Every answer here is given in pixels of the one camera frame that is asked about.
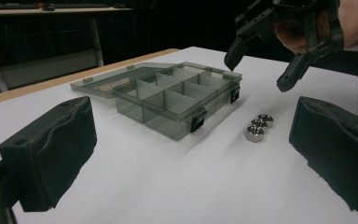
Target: table edge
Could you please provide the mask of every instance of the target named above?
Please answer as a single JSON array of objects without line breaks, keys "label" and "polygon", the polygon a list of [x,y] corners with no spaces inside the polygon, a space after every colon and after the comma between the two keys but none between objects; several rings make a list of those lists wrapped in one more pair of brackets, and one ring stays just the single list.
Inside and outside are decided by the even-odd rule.
[{"label": "table edge", "polygon": [[51,79],[48,81],[39,82],[34,85],[18,88],[18,89],[12,90],[12,91],[0,92],[0,102],[4,102],[6,100],[10,100],[10,99],[20,97],[20,96],[23,96],[26,94],[30,94],[30,93],[33,93],[36,91],[42,91],[44,89],[51,88],[51,87],[54,87],[57,85],[61,85],[63,83],[75,81],[75,80],[81,79],[83,77],[90,77],[90,76],[93,76],[95,74],[98,74],[98,73],[101,73],[104,71],[116,69],[116,68],[119,68],[122,66],[131,65],[134,63],[139,63],[139,62],[142,62],[142,61],[145,61],[148,59],[152,59],[152,58],[156,58],[156,57],[159,57],[162,55],[176,52],[177,50],[179,50],[179,49],[165,49],[165,50],[149,53],[149,54],[146,54],[143,56],[139,56],[136,58],[121,61],[118,63],[111,63],[111,64],[108,64],[108,65],[105,65],[102,67],[97,67],[97,68],[93,68],[93,69],[86,70],[83,72],[75,73],[75,74],[68,75],[65,77],[58,77],[58,78],[54,78],[54,79]]}]

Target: box latch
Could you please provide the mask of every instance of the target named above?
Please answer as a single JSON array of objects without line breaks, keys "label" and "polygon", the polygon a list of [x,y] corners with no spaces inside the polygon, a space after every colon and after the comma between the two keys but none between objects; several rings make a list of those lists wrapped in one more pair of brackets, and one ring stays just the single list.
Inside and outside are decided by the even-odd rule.
[{"label": "box latch", "polygon": [[200,108],[200,110],[195,113],[195,116],[191,120],[191,133],[195,132],[200,126],[202,126],[203,122],[205,121],[206,114],[207,113],[204,107]]},{"label": "box latch", "polygon": [[234,103],[238,98],[240,98],[240,85],[237,85],[234,87],[233,90],[231,90],[231,96],[230,96],[230,103]]}]

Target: dark background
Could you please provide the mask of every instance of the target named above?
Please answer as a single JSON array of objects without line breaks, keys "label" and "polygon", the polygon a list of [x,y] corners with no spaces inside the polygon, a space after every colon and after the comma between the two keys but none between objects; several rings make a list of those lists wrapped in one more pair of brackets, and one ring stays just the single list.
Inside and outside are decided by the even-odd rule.
[{"label": "dark background", "polygon": [[[34,3],[27,0],[16,2]],[[235,38],[234,19],[254,1],[48,0],[47,2],[102,3],[110,6],[120,3],[134,8],[132,13],[103,16],[97,20],[103,60],[105,64],[110,64],[162,49],[184,49],[195,46],[227,51]],[[49,31],[53,31],[53,34],[46,34]],[[90,47],[91,37],[87,30],[87,22],[82,21],[81,18],[75,21],[0,23],[0,66],[30,62]],[[262,43],[259,38],[252,40],[247,55],[283,62],[290,62],[293,58],[293,53],[284,48],[277,39],[267,44]],[[358,76],[358,52],[331,53],[313,66]]]}]

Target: finger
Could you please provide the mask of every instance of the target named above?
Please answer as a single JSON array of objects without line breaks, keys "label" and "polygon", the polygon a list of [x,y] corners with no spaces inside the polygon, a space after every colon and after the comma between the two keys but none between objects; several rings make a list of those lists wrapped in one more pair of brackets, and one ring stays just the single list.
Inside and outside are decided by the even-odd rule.
[{"label": "finger", "polygon": [[306,52],[305,36],[299,34],[294,24],[290,22],[277,24],[275,34],[282,44],[291,51],[295,53]]}]

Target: table surface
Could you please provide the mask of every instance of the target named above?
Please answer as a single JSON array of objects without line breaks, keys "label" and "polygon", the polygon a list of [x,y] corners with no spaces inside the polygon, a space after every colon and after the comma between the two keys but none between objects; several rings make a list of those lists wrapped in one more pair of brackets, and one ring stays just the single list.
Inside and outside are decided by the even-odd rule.
[{"label": "table surface", "polygon": [[[53,106],[84,96],[71,90],[68,82],[74,79],[142,59],[227,70],[225,53],[214,50],[171,49],[154,56],[39,84],[41,91],[31,94],[26,93],[38,88],[14,91],[9,100],[10,93],[0,94],[0,143]],[[16,203],[18,222],[358,223],[358,212],[351,212],[288,142],[300,96],[358,115],[358,77],[312,67],[282,93],[276,79],[286,66],[244,57],[235,70],[243,77],[240,99],[178,142],[118,114],[115,100],[91,96],[98,135],[94,154],[55,209],[23,213]],[[271,115],[275,125],[255,144],[244,131],[259,114]]]}]

